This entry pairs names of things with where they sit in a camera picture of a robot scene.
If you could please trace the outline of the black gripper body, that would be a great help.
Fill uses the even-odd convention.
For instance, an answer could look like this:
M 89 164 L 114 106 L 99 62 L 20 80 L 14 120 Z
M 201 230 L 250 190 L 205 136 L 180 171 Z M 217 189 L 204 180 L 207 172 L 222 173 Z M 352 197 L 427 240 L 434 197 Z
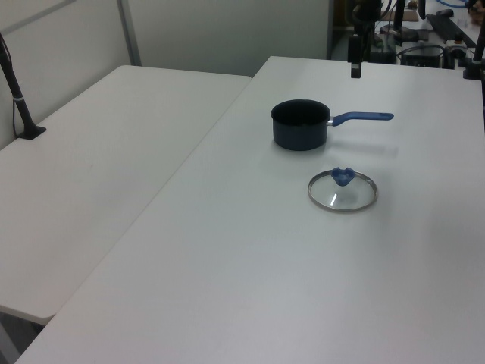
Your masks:
M 361 37 L 357 34 L 349 37 L 348 62 L 351 64 L 359 64 L 361 62 Z

